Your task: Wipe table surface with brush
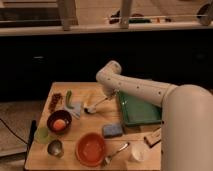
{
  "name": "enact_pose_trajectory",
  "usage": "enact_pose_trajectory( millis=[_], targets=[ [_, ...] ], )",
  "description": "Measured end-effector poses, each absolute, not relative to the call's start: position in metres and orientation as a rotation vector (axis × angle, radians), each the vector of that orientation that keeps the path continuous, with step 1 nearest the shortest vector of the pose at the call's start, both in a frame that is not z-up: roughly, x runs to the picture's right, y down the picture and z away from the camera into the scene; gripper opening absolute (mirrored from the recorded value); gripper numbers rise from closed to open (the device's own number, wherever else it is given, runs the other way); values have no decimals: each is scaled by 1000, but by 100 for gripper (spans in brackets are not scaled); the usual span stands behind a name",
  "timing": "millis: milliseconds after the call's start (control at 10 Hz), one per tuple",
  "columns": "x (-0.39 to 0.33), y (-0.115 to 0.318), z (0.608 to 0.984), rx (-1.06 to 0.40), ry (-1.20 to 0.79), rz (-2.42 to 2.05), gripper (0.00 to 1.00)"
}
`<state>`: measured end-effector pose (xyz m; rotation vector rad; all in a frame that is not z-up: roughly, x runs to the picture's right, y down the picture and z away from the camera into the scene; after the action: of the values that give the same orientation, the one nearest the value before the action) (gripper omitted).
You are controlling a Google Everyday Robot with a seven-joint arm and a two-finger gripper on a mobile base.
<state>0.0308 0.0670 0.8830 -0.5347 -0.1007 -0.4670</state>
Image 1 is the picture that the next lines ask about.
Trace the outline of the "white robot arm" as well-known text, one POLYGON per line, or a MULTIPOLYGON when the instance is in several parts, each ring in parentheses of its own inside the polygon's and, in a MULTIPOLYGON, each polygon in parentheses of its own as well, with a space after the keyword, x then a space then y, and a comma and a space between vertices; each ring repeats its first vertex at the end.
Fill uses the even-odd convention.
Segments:
POLYGON ((120 90, 162 109, 161 171, 213 171, 213 94, 208 90, 123 76, 114 60, 96 80, 106 92, 120 90))

